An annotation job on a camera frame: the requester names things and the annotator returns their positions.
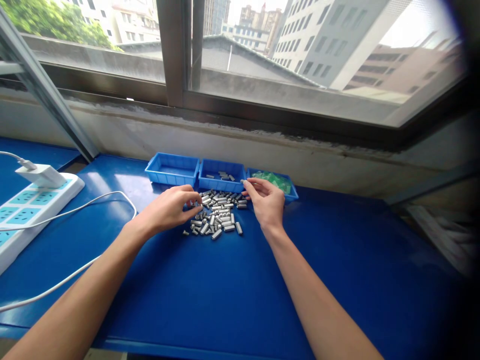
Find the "tree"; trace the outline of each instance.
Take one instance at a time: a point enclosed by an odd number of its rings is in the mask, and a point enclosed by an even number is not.
[[[121,51],[98,22],[84,22],[76,5],[51,0],[0,0],[0,5],[21,33]]]

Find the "blue storage bin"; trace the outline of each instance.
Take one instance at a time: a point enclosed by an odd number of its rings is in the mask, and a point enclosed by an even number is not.
[[[219,171],[226,172],[235,178],[235,181],[220,180]],[[246,179],[247,174],[242,164],[235,162],[218,161],[203,159],[200,165],[200,174],[198,174],[199,186],[202,189],[215,189],[232,193],[240,193],[244,190],[241,179]]]
[[[246,169],[246,177],[251,178],[252,174],[255,174],[258,171],[265,172],[265,171],[268,171],[268,170],[260,170],[260,169],[254,169],[252,167],[249,167],[249,168]],[[290,204],[292,201],[295,201],[295,200],[299,199],[299,195],[297,194],[297,189],[295,188],[294,182],[292,181],[290,176],[285,175],[285,174],[281,174],[281,173],[278,173],[278,172],[273,172],[273,171],[269,171],[269,172],[274,173],[275,175],[283,176],[284,178],[287,178],[288,180],[290,180],[290,182],[291,182],[290,194],[285,194],[285,203],[286,204]]]
[[[154,183],[168,185],[195,185],[200,159],[157,152],[148,163],[145,172]]]

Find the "white cable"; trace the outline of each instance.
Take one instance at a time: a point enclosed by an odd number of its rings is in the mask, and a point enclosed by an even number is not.
[[[67,214],[70,214],[70,213],[73,213],[73,212],[76,212],[77,210],[80,210],[80,209],[83,209],[84,207],[90,205],[91,203],[93,203],[94,201],[100,199],[100,198],[103,198],[104,196],[107,196],[107,195],[111,195],[111,194],[122,194],[123,197],[125,197],[125,199],[127,199],[127,201],[130,203],[131,207],[133,208],[133,216],[132,216],[132,220],[135,218],[135,216],[137,216],[137,208],[135,207],[134,203],[129,199],[129,197],[127,195],[125,195],[122,191],[112,191],[112,192],[109,192],[109,193],[106,193],[106,194],[103,194],[99,197],[96,197],[94,198],[93,200],[87,202],[85,205],[82,205],[80,207],[77,207],[76,209],[73,209],[73,210],[70,210],[68,212],[64,212],[63,214],[60,214],[60,215],[57,215],[57,216],[54,216],[54,217],[51,217],[47,220],[44,220],[44,221],[41,221],[39,223],[36,223],[34,225],[31,225],[31,226],[26,226],[26,227],[19,227],[19,228],[16,228],[16,229],[2,229],[1,231],[13,231],[13,230],[23,230],[23,229],[29,229],[29,228],[33,228],[33,227],[36,227],[36,226],[39,226],[41,224],[44,224],[46,222],[49,222],[49,221],[52,221],[54,219],[57,219],[59,217],[62,217],[64,215],[67,215]],[[90,265],[92,265],[98,258],[100,257],[97,256],[96,258],[94,258],[93,260],[89,261],[88,263],[86,263],[85,265],[83,265],[81,268],[79,268],[77,271],[75,271],[74,273],[72,273],[71,275],[69,275],[68,277],[66,277],[65,279],[63,279],[62,281],[60,281],[57,285],[51,287],[50,289],[48,289],[47,291],[45,292],[42,292],[40,295],[37,295],[35,297],[32,297],[32,298],[29,298],[27,300],[23,300],[23,301],[19,301],[17,303],[14,303],[14,304],[10,304],[10,305],[6,305],[6,306],[2,306],[0,307],[0,313],[4,312],[4,311],[7,311],[7,310],[11,310],[11,309],[15,309],[15,308],[19,308],[19,307],[22,307],[24,305],[27,305],[27,304],[30,304],[30,303],[33,303],[33,302],[36,302],[37,300],[41,299],[41,298],[44,298],[45,296],[47,296],[48,294],[51,294],[53,293],[55,290],[57,290],[59,287],[61,287],[63,284],[67,283],[68,281],[70,281],[72,278],[74,278],[76,275],[78,275],[79,273],[81,273],[83,270],[85,270],[86,268],[88,268]]]

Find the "white power strip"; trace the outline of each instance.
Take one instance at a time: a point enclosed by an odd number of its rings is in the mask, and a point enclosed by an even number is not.
[[[66,179],[61,187],[31,184],[0,206],[0,229],[27,227],[57,215],[85,186],[77,175],[61,174]],[[24,230],[0,231],[0,275],[47,224]]]

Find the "blue table surface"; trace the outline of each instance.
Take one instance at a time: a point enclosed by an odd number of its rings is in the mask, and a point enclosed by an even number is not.
[[[65,169],[80,156],[78,150],[73,148],[6,137],[0,137],[0,151],[14,153],[33,163],[51,165],[59,171]],[[0,155],[0,179],[2,184],[0,186],[0,205],[29,184],[27,179],[15,173],[15,170],[19,167],[20,165],[13,157]]]
[[[85,188],[64,210],[121,190],[141,211],[167,188],[150,183],[146,166],[100,155],[79,173]],[[297,191],[284,227],[313,270],[386,359],[426,358],[460,275],[383,201]],[[131,216],[114,195],[50,223],[0,276],[0,306],[40,294],[101,254]],[[93,346],[189,359],[313,359],[252,205],[235,217],[243,237],[184,237],[184,225],[147,242]],[[22,336],[67,288],[0,313],[0,337]]]

